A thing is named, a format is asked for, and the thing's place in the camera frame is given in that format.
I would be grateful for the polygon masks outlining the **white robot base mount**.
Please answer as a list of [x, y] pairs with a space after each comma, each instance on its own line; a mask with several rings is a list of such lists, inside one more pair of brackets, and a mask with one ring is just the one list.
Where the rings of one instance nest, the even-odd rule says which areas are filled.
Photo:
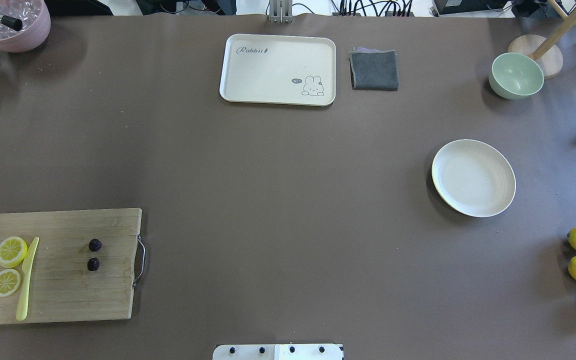
[[343, 360], [342, 344], [277, 343], [222, 344], [215, 347], [213, 360]]

